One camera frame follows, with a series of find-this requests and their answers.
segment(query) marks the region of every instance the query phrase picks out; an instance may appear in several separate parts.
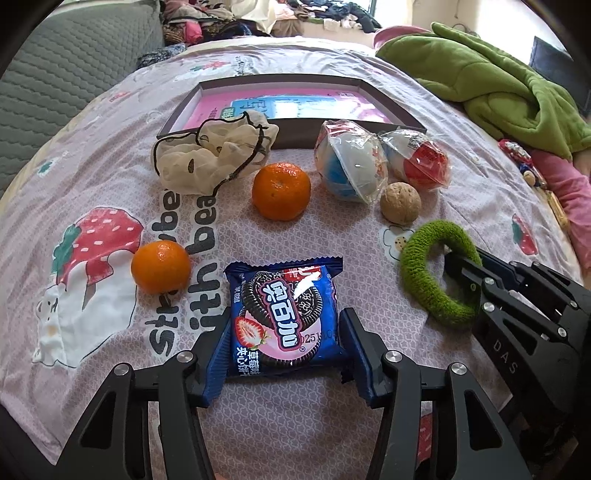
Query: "green hair tie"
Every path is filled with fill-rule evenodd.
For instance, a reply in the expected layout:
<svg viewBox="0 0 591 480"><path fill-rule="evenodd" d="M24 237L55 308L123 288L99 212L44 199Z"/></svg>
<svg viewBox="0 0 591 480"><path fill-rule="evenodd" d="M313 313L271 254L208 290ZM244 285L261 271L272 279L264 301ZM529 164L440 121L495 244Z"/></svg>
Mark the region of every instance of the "green hair tie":
<svg viewBox="0 0 591 480"><path fill-rule="evenodd" d="M427 254L438 242L443 242L455 253L482 266L476 247L462 227L447 220L434 220L418 229L402 249L402 283L439 322L452 327L464 327L476 316L476 310L451 299L427 270Z"/></svg>

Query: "strawberry oreo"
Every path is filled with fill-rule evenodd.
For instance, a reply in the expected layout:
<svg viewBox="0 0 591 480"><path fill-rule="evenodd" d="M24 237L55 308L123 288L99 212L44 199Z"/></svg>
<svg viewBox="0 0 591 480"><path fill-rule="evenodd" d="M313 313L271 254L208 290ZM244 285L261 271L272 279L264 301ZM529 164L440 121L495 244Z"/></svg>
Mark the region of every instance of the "strawberry oreo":
<svg viewBox="0 0 591 480"><path fill-rule="evenodd" d="M232 292L229 375L274 375L304 366L339 365L332 279L342 258L226 268Z"/></svg>

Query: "orange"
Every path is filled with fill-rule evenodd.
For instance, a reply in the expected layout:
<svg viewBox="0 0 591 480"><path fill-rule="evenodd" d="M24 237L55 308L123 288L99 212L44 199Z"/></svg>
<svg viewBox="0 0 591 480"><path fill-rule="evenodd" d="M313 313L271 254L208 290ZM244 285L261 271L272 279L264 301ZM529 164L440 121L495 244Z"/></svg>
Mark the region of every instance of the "orange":
<svg viewBox="0 0 591 480"><path fill-rule="evenodd" d="M252 203L269 220L293 220L310 201L310 178L291 163L272 163L260 169L252 184Z"/></svg>
<svg viewBox="0 0 591 480"><path fill-rule="evenodd" d="M181 290L189 282L191 261L177 242L159 240L138 248L131 261L131 275L149 294Z"/></svg>

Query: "gray mattress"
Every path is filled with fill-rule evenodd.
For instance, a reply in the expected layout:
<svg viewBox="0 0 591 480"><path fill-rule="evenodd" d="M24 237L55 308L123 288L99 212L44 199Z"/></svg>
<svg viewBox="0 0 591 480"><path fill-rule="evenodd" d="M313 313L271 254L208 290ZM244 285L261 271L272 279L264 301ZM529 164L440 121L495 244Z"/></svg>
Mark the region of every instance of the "gray mattress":
<svg viewBox="0 0 591 480"><path fill-rule="evenodd" d="M45 19L0 79L0 195L47 140L163 44L157 0Z"/></svg>

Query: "bedsheet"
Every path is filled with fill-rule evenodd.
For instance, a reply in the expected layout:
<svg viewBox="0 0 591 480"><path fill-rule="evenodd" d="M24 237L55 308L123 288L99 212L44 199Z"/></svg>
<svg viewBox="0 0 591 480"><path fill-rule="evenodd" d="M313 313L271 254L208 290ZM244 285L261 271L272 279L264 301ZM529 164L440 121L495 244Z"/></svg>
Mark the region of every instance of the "bedsheet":
<svg viewBox="0 0 591 480"><path fill-rule="evenodd" d="M199 80L284 72L356 76L392 96L450 156L450 187L422 194L421 216L407 229L386 222L378 205L331 197L310 150L271 154L270 161L296 163L311 177L310 205L295 222L268 222L254 211L252 176L224 185L215 199L160 187L150 148ZM537 260L581 282L551 211L491 140L396 68L346 44L212 43L131 74L48 142L0 204L1 403L55 463L115 364L160 364L215 326L229 303L228 263L342 255L340 309L354 307L366 328L421 364L464 362L500 406L508 392L482 348L470 334L433 322L403 292L397 260L397 245L412 231L446 218L502 259ZM148 297L136 290L129 263L137 245L162 234L191 253L191 286L170 298ZM104 256L85 260L89 249ZM429 268L442 277L441 251ZM365 478L380 416L333 370L230 380L200 411L215 471L256 480ZM157 425L151 405L151 457L160 479Z"/></svg>

